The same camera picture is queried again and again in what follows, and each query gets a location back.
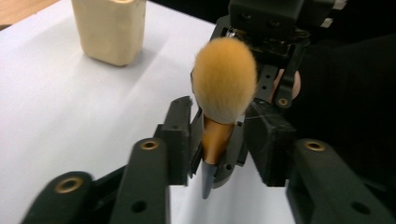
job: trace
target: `makeup brush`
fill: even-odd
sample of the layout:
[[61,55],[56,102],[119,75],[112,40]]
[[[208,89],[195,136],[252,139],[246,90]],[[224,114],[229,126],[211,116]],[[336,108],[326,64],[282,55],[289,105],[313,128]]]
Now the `makeup brush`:
[[248,46],[235,38],[214,39],[196,57],[192,88],[204,112],[204,199],[212,188],[217,163],[227,146],[233,125],[253,99],[256,79],[253,55]]

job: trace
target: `screw hole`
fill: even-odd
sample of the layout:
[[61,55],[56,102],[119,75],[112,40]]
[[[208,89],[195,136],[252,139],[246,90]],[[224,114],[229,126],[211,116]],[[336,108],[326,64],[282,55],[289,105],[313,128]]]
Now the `screw hole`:
[[55,191],[58,193],[68,193],[78,189],[82,185],[82,182],[80,177],[69,177],[59,182],[55,187]]
[[277,101],[280,105],[287,105],[288,104],[288,100],[285,98],[281,98]]
[[224,165],[224,168],[225,168],[226,170],[232,170],[232,169],[233,169],[233,167],[231,166],[231,164],[226,164],[226,165]]
[[367,207],[365,204],[363,203],[358,203],[358,202],[354,202],[351,204],[352,208],[355,209],[355,211],[362,213],[364,215],[370,215],[371,214],[371,210],[369,207]]
[[141,212],[146,211],[147,208],[148,208],[148,205],[146,202],[139,201],[139,202],[132,204],[131,210],[134,213],[141,213]]
[[140,145],[142,149],[152,150],[158,147],[158,143],[155,141],[146,141]]
[[323,151],[325,149],[325,147],[321,143],[315,141],[306,141],[304,145],[306,148],[314,151]]

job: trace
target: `white surface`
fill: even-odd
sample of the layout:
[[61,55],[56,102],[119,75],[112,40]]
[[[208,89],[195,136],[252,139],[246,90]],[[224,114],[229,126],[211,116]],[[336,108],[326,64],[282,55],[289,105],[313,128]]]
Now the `white surface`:
[[[122,68],[83,55],[70,1],[0,32],[0,223],[21,222],[58,175],[124,165],[170,102],[192,97],[194,56],[213,28],[148,2],[143,51]],[[293,222],[285,190],[266,188],[251,160],[206,201],[197,177],[172,187],[172,223]]]

